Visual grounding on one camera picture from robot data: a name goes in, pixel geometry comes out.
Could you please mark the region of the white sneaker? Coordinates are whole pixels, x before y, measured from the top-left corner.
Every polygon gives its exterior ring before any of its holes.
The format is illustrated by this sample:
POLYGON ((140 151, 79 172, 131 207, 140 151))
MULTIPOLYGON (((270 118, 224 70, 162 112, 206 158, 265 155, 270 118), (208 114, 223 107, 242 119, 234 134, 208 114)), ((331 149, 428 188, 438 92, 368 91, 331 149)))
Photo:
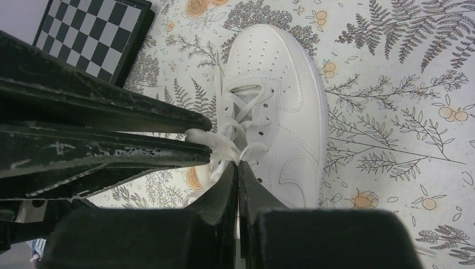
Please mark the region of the white sneaker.
POLYGON ((194 202, 230 164, 248 163, 257 181, 289 208, 317 208, 328 143, 324 87, 307 51, 287 31, 253 25, 215 72, 217 131, 186 131, 212 150, 211 175, 194 202))

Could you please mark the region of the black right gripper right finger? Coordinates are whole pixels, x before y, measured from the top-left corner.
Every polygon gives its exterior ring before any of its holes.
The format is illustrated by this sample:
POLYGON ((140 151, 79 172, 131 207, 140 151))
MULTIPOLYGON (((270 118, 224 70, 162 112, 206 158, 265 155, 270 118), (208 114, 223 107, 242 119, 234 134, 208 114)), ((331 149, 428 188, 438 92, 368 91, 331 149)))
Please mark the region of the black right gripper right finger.
POLYGON ((237 167, 247 268, 421 268, 408 231, 382 210, 290 209, 247 162, 237 167))

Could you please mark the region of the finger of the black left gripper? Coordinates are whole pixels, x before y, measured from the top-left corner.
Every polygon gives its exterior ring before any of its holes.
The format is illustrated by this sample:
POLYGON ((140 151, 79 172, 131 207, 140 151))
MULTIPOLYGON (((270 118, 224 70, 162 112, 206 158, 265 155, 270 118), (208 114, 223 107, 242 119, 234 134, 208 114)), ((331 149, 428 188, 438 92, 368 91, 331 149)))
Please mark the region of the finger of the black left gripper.
POLYGON ((212 127, 200 113, 109 84, 7 33, 1 33, 1 120, 121 132, 212 127))

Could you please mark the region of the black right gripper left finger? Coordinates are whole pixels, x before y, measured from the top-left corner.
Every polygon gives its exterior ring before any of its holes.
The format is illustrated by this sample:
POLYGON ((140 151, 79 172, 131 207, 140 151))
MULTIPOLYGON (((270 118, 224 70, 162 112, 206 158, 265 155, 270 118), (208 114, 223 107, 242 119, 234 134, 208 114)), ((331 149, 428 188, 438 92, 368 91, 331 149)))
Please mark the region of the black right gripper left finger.
POLYGON ((58 223, 40 268, 234 268, 237 167, 182 209, 81 209, 58 223))

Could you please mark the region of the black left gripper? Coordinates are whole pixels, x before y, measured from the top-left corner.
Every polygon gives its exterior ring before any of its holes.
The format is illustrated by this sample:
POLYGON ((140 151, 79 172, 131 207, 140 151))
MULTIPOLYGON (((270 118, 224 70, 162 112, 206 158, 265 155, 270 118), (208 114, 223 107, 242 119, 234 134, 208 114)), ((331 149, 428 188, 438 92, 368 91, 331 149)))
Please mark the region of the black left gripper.
POLYGON ((47 238, 87 197, 147 171, 207 164, 196 143, 90 128, 1 125, 1 252, 47 238))

